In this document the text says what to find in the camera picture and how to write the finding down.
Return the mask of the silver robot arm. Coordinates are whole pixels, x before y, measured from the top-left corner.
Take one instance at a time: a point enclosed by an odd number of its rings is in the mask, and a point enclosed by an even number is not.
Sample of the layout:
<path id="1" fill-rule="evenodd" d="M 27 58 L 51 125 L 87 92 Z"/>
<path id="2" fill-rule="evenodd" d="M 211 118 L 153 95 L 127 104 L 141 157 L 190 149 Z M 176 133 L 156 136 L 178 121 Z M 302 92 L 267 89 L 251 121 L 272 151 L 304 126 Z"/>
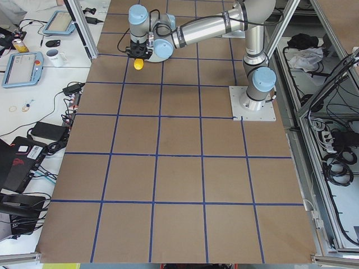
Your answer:
<path id="1" fill-rule="evenodd" d="M 163 62 L 175 49 L 242 31 L 246 43 L 243 67 L 248 88 L 239 101 L 244 109 L 259 111 L 276 82 L 274 71 L 266 66 L 268 56 L 264 48 L 265 21 L 274 9 L 275 1 L 236 1 L 230 10 L 177 26 L 175 16 L 155 15 L 145 6 L 136 4 L 128 12 L 130 44 L 124 53 L 133 59 Z"/>

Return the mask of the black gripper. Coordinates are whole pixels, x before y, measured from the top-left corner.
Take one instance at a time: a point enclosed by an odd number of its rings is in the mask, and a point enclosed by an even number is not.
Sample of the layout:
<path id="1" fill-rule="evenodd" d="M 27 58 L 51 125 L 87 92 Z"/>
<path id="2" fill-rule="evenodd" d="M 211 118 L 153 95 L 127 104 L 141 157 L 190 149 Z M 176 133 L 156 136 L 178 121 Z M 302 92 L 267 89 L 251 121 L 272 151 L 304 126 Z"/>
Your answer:
<path id="1" fill-rule="evenodd" d="M 153 53 L 153 47 L 148 46 L 147 42 L 130 41 L 130 45 L 126 47 L 125 52 L 129 58 L 150 58 Z"/>

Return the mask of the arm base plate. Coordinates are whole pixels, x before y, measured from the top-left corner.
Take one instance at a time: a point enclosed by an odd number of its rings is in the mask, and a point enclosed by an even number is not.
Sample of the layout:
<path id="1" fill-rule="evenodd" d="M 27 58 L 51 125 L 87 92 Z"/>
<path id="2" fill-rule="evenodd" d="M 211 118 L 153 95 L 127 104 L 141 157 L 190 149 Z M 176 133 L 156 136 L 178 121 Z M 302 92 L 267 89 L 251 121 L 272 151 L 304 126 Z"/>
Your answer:
<path id="1" fill-rule="evenodd" d="M 275 122 L 276 116 L 270 93 L 262 101 L 253 101 L 247 96 L 247 86 L 230 86 L 232 118 L 238 121 Z"/>

